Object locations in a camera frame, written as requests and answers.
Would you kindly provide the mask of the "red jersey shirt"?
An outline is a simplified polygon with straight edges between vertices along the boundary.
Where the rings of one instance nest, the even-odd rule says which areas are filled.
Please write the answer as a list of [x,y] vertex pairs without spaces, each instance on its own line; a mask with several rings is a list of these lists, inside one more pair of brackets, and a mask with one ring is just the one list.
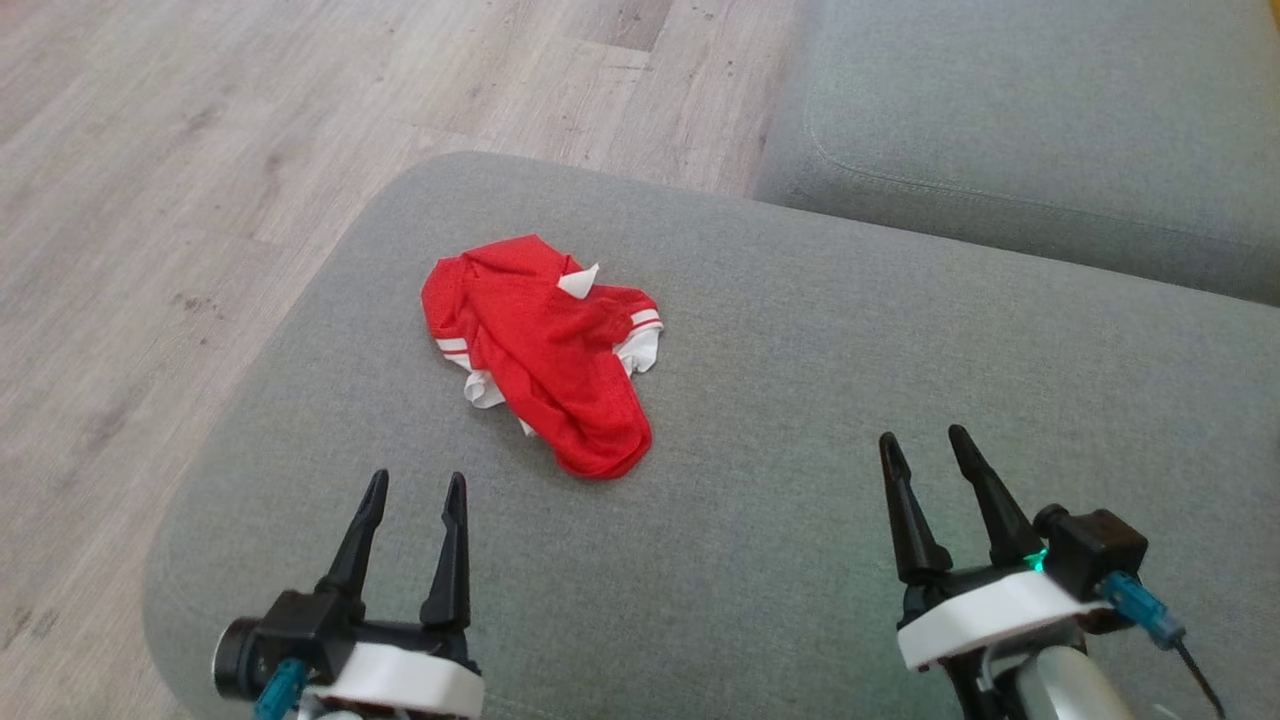
[[598,272],[526,234],[443,258],[421,301],[472,406],[507,406],[564,471],[611,480],[652,447],[634,377],[657,364],[664,324],[648,293]]

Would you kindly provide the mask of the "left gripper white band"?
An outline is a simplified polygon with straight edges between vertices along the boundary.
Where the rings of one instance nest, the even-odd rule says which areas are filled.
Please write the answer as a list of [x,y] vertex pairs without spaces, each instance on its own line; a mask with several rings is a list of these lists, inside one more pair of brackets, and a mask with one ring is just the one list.
[[[376,470],[317,593],[361,602],[390,474]],[[467,483],[451,475],[442,510],[444,538],[419,620],[366,623],[347,664],[329,684],[310,682],[300,720],[480,720],[485,683],[463,633],[471,620]]]

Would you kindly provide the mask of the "grey sofa back cushion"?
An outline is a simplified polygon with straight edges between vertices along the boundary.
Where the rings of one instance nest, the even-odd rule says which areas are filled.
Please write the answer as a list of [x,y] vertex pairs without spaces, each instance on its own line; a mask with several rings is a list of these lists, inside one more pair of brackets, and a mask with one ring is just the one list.
[[1268,0],[812,0],[755,199],[1280,306]]

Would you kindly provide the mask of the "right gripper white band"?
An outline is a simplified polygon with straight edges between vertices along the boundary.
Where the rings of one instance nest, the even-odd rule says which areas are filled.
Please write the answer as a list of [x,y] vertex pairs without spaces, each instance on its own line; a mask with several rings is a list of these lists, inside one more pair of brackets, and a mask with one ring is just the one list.
[[950,571],[954,561],[916,500],[896,436],[879,437],[893,555],[906,587],[897,647],[910,670],[1089,612],[1087,600],[1065,591],[1043,559],[1033,559],[1044,551],[1041,537],[968,429],[952,424],[948,441],[975,495],[993,566]]

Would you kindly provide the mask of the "grey sofa seat cushion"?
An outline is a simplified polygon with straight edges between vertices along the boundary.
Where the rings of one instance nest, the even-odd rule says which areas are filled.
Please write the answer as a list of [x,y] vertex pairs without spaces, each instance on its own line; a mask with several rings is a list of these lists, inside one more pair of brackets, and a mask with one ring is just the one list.
[[[440,258],[540,234],[657,302],[654,445],[564,474],[429,340]],[[379,468],[364,592],[413,621],[453,471],[495,720],[956,720],[905,669],[879,436],[960,568],[988,542],[947,429],[1028,515],[1108,509],[1230,720],[1280,720],[1280,307],[481,152],[392,181],[250,365],[150,560],[143,629],[202,720],[229,621],[326,570]]]

